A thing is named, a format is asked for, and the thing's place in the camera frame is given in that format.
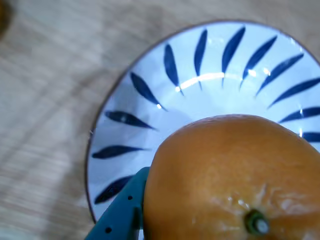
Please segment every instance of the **blue leaf pattern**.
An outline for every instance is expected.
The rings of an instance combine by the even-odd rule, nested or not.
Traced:
[[[242,27],[232,38],[231,40],[227,43],[223,55],[222,55],[222,72],[226,74],[228,65],[234,56],[242,37],[244,36],[246,31],[245,27]],[[222,78],[222,87],[224,86],[224,80],[225,78]]]
[[[302,82],[298,85],[295,85],[295,86],[291,87],[290,89],[288,89],[287,91],[285,91],[284,93],[282,93],[276,100],[273,101],[273,103],[270,104],[270,106],[268,108],[270,108],[271,106],[273,106],[274,104],[276,104],[277,102],[279,102],[281,100],[287,99],[295,94],[301,93],[309,88],[312,88],[313,86],[317,85],[318,83],[320,83],[320,78],[305,81],[305,82]]]
[[[292,121],[292,120],[310,118],[317,115],[320,115],[320,107],[309,107],[309,108],[301,109],[299,111],[291,113],[290,115],[286,116],[284,119],[279,121],[279,124]]]
[[[243,26],[241,29],[239,29],[233,37],[228,41],[228,43],[225,46],[225,49],[223,51],[222,55],[222,65],[221,69],[224,74],[226,74],[229,64],[234,57],[234,54],[236,53],[242,38],[246,32],[246,27]],[[201,75],[201,66],[203,63],[204,54],[206,51],[206,44],[208,39],[208,30],[205,29],[201,33],[198,43],[196,45],[195,51],[194,51],[194,69],[196,76]],[[256,67],[256,65],[263,59],[263,57],[269,52],[269,50],[272,48],[274,43],[277,40],[277,36],[274,36],[273,38],[266,41],[264,44],[262,44],[250,57],[248,60],[243,73],[242,73],[242,81],[240,83],[239,88],[241,88],[244,80],[248,76],[249,70],[252,70]],[[260,88],[258,89],[255,96],[257,96],[267,85],[272,83],[277,77],[279,77],[281,74],[283,74],[285,71],[290,69],[294,64],[296,64],[299,60],[301,60],[304,57],[304,54],[298,54],[296,56],[293,56],[289,59],[286,59],[285,61],[282,61],[279,63],[271,72],[270,75],[265,78],[263,83],[261,84]],[[170,79],[170,81],[176,86],[180,87],[179,77],[178,77],[178,70],[177,65],[175,61],[175,56],[173,49],[170,44],[167,44],[164,49],[164,68],[165,72]],[[144,97],[146,100],[150,101],[151,103],[155,105],[161,106],[163,110],[167,111],[155,98],[152,91],[148,87],[147,83],[144,81],[143,78],[141,78],[139,75],[135,74],[134,72],[130,73],[130,78],[132,80],[132,84],[134,88],[137,90],[137,92]],[[222,78],[222,87],[224,86],[224,80],[225,78]],[[311,79],[302,83],[299,83],[290,89],[286,90],[284,93],[282,93],[278,98],[276,98],[268,108],[272,107],[274,104],[287,99],[289,97],[292,97],[296,94],[299,94],[303,91],[306,91],[315,85],[320,83],[320,77]],[[200,89],[202,90],[202,83],[199,81]],[[138,117],[134,116],[133,114],[124,112],[124,111],[106,111],[105,116],[109,119],[135,126],[140,128],[146,128],[146,129],[152,129],[156,130],[154,127],[150,126],[146,122],[142,121]],[[284,117],[282,120],[279,121],[280,124],[288,122],[288,121],[294,121],[294,120],[301,120],[305,118],[310,118],[314,116],[320,115],[320,106],[317,107],[309,107],[297,110],[288,116]],[[303,132],[302,137],[310,142],[310,143],[320,143],[320,132]],[[146,149],[138,148],[138,147],[130,147],[130,146],[124,146],[124,145],[112,145],[108,147],[104,147],[103,149],[99,150],[98,152],[93,153],[91,156],[94,159],[109,159],[113,157],[117,157],[123,154],[127,154],[130,152],[135,151],[144,151]],[[133,175],[126,176],[123,178],[120,178],[114,182],[112,182],[109,186],[107,186],[94,200],[94,204],[101,204],[106,202],[107,200],[111,199],[115,195],[117,195],[124,186],[128,183],[128,181],[133,177]]]
[[[122,154],[144,150],[143,148],[131,147],[131,146],[122,146],[122,145],[113,145],[107,146],[101,149],[98,152],[92,154],[94,159],[109,159],[113,157],[117,157]]]
[[[135,126],[135,127],[155,130],[154,127],[141,121],[136,116],[134,116],[130,113],[124,112],[124,111],[106,111],[104,113],[104,115],[106,117],[108,117],[109,119],[116,121],[116,122],[119,122],[119,123],[124,123],[124,124],[128,124],[128,125]]]
[[[240,88],[242,84],[244,83],[244,80],[248,76],[248,71],[253,69],[257,63],[264,57],[264,55],[269,51],[269,49],[272,47],[272,45],[275,43],[277,39],[277,36],[274,36],[269,41],[267,41],[265,44],[263,44],[261,47],[258,48],[257,51],[250,57],[248,63],[246,64],[243,75],[242,75],[242,81],[240,83]]]
[[[129,180],[132,177],[133,175],[126,176],[111,183],[95,198],[94,204],[104,203],[112,197],[114,197],[115,195],[117,195],[125,187],[125,185],[129,182]]]
[[[137,90],[137,92],[141,96],[143,96],[145,99],[149,100],[153,104],[156,104],[156,105],[159,104],[161,106],[161,108],[167,112],[167,109],[165,109],[164,106],[162,106],[160,104],[160,102],[158,102],[158,100],[155,98],[155,96],[151,92],[151,90],[148,87],[148,85],[146,84],[146,82],[140,76],[136,75],[133,72],[131,73],[130,76],[131,76],[131,80],[132,80],[134,88]]]
[[[176,87],[180,87],[174,52],[169,44],[165,46],[163,62],[168,78]]]
[[[206,50],[207,37],[208,37],[208,30],[204,30],[195,48],[193,62],[194,62],[194,68],[197,76],[200,76],[202,59],[204,58],[204,54]],[[199,85],[200,85],[200,89],[202,90],[201,81],[199,81]]]
[[[298,62],[300,59],[302,59],[304,54],[299,54],[297,56],[291,57],[283,62],[281,62],[279,65],[277,65],[270,73],[269,76],[266,77],[264,82],[262,83],[261,87],[259,88],[258,92],[255,96],[258,96],[258,94],[261,92],[261,90],[266,87],[269,83],[271,83],[273,80],[275,80],[277,77],[279,77],[281,74],[283,74],[286,70],[291,68],[296,62]]]
[[[320,132],[304,132],[302,137],[309,143],[319,143],[320,142]]]

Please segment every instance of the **ceramic bowl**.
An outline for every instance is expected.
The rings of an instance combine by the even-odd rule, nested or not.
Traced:
[[[315,58],[269,26],[215,22],[166,38],[126,71],[97,117],[86,162],[93,218],[170,134],[202,118],[262,116],[320,150],[319,83]]]

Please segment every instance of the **wooden table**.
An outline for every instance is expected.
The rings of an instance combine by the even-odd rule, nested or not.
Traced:
[[[0,239],[86,236],[90,128],[121,72],[165,36],[205,21],[250,20],[292,35],[320,60],[319,0],[11,3],[0,42]]]

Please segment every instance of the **dark object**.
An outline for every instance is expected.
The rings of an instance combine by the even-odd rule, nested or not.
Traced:
[[[252,209],[244,216],[244,225],[247,232],[255,236],[263,236],[269,232],[267,219],[256,209]]]
[[[270,104],[270,106],[268,108],[270,108],[272,105],[274,105],[275,103],[277,103],[277,102],[279,102],[279,101],[281,101],[283,99],[289,98],[292,95],[301,93],[301,92],[303,92],[303,91],[305,91],[305,90],[307,90],[309,88],[312,88],[313,86],[317,85],[318,83],[320,83],[320,77],[316,78],[316,79],[312,79],[312,80],[309,80],[309,81],[305,81],[305,82],[299,83],[299,84],[289,88],[284,93],[282,93],[276,100],[273,101],[273,103]]]
[[[284,119],[279,121],[279,124],[292,120],[306,119],[317,115],[320,115],[320,107],[309,107],[291,113],[290,115],[286,116]]]
[[[304,132],[302,137],[309,143],[320,143],[320,132]]]
[[[149,167],[144,167],[113,200],[85,240],[136,240],[143,229],[143,203]]]
[[[143,148],[138,147],[131,147],[131,146],[121,146],[121,145],[114,145],[114,146],[107,146],[101,149],[98,152],[92,154],[94,159],[108,159],[113,158],[122,154],[144,150]]]
[[[228,42],[228,44],[226,45],[223,55],[222,55],[222,72],[224,74],[226,74],[228,65],[232,59],[232,57],[234,56],[242,37],[244,36],[246,31],[246,28],[243,27],[241,28],[232,38],[231,40]],[[222,78],[222,87],[224,86],[224,80],[225,77]]]
[[[146,84],[146,82],[137,74],[131,73],[131,80],[133,83],[134,88],[138,91],[138,93],[143,96],[145,99],[149,100],[155,105],[160,105],[163,110],[168,112],[161,104],[158,102],[158,100],[155,98],[153,93],[151,92],[150,88]]]
[[[155,130],[154,127],[146,124],[145,122],[141,121],[139,118],[137,118],[136,116],[130,114],[130,113],[126,113],[124,111],[106,111],[104,113],[104,115],[106,117],[108,117],[109,119],[119,122],[119,123],[124,123],[124,124],[128,124],[131,126],[135,126],[135,127],[141,127],[141,128],[147,128],[147,129],[153,129]]]
[[[265,44],[263,44],[261,47],[258,48],[257,51],[250,57],[248,63],[246,64],[243,75],[242,75],[242,81],[240,83],[240,88],[248,76],[248,71],[253,69],[257,63],[264,57],[264,55],[269,51],[269,49],[272,47],[272,45],[275,43],[277,39],[277,36],[274,36],[269,41],[267,41]]]
[[[264,82],[262,83],[261,87],[259,88],[259,90],[256,92],[257,96],[261,90],[267,86],[269,83],[271,83],[273,80],[275,80],[277,77],[279,77],[281,74],[283,74],[286,70],[288,70],[289,68],[291,68],[296,62],[298,62],[300,59],[302,59],[304,56],[304,54],[299,54],[297,56],[293,56],[283,62],[281,62],[280,64],[278,64],[270,73],[269,76],[266,77],[266,79],[264,80]]]
[[[195,52],[194,52],[194,68],[197,76],[200,76],[200,68],[202,64],[202,59],[204,58],[205,50],[206,50],[206,43],[207,43],[207,37],[208,37],[208,30],[204,30],[201,33],[199,42],[196,46]],[[202,90],[201,81],[199,81],[200,89]]]
[[[117,195],[118,193],[120,193],[120,191],[125,187],[127,182],[132,177],[133,176],[126,176],[111,183],[95,198],[94,204],[104,203],[112,197],[114,197],[115,195]]]
[[[163,62],[165,73],[168,78],[176,87],[180,87],[174,52],[169,44],[165,46]]]
[[[6,0],[0,0],[0,39],[7,31],[13,16],[13,9]]]

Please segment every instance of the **plate rim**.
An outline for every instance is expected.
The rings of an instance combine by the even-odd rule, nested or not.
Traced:
[[[318,64],[318,66],[320,67],[320,61],[313,55],[313,53],[311,53],[311,51],[309,51],[309,49],[302,44],[299,40],[297,40],[295,37],[293,37],[292,35],[288,34],[287,32],[276,28],[274,26],[271,25],[267,25],[265,23],[262,22],[258,22],[258,21],[254,21],[254,20],[247,20],[247,19],[241,19],[241,18],[235,18],[235,19],[223,19],[223,18],[219,18],[216,20],[208,20],[208,21],[203,21],[203,22],[199,22],[199,23],[195,23],[195,24],[190,24],[188,26],[185,26],[179,30],[173,31],[172,33],[169,33],[168,35],[166,35],[165,37],[162,37],[161,39],[157,40],[155,43],[151,44],[150,46],[148,46],[141,54],[138,55],[138,57],[136,57],[132,63],[129,64],[128,67],[126,67],[122,73],[117,77],[114,85],[112,86],[112,88],[109,90],[109,92],[106,94],[106,97],[104,98],[104,100],[102,101],[100,107],[98,108],[95,117],[93,119],[93,123],[91,124],[91,128],[89,129],[89,138],[86,144],[86,150],[85,150],[85,159],[84,159],[84,187],[85,187],[85,195],[86,195],[86,202],[88,204],[88,208],[90,211],[90,215],[92,218],[92,221],[94,224],[97,223],[97,220],[95,219],[95,215],[93,212],[93,208],[90,202],[90,197],[89,197],[89,186],[88,186],[88,163],[89,163],[89,152],[91,149],[91,145],[92,145],[92,139],[94,136],[94,132],[95,129],[97,128],[97,122],[98,119],[100,117],[100,113],[103,110],[104,106],[106,105],[106,103],[108,102],[109,98],[111,97],[111,95],[114,93],[114,91],[117,89],[117,87],[119,86],[120,82],[124,79],[124,76],[130,71],[130,69],[132,69],[142,58],[145,57],[145,55],[147,55],[152,49],[154,49],[156,46],[158,46],[159,44],[165,42],[166,40],[179,35],[181,33],[184,33],[186,31],[192,30],[194,28],[197,27],[201,27],[201,26],[205,26],[205,25],[212,25],[212,24],[222,24],[222,23],[235,23],[235,24],[253,24],[253,25],[258,25],[260,27],[264,27],[264,28],[268,28],[268,29],[272,29],[274,31],[279,32],[280,34],[283,34],[284,36],[290,37],[292,38],[294,41],[296,41],[310,56],[311,58]]]

